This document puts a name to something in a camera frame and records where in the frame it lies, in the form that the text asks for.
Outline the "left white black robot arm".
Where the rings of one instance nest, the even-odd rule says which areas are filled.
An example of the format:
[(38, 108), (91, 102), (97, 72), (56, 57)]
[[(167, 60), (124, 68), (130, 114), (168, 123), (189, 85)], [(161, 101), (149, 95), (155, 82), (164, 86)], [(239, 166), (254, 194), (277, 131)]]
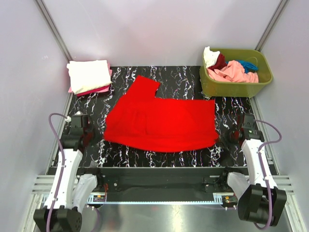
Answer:
[(89, 115), (67, 116), (68, 135), (56, 137), (59, 154), (54, 181), (42, 209), (36, 209), (34, 222), (41, 232), (78, 232), (82, 211), (92, 191), (104, 187), (104, 179), (96, 174), (83, 174), (75, 184), (84, 150), (93, 140), (94, 125)]

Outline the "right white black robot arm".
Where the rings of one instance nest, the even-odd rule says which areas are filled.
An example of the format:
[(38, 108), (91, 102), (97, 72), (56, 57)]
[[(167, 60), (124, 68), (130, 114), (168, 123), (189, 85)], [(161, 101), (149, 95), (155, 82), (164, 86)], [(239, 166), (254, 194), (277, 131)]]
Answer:
[(239, 115), (237, 124), (219, 136), (223, 148), (230, 150), (239, 145), (247, 162), (248, 174), (225, 168), (217, 185), (223, 191), (232, 191), (238, 199), (237, 211), (240, 220), (254, 223), (263, 231), (279, 222), (287, 194), (280, 190), (271, 174), (265, 146), (266, 141), (258, 129), (259, 121), (251, 114)]

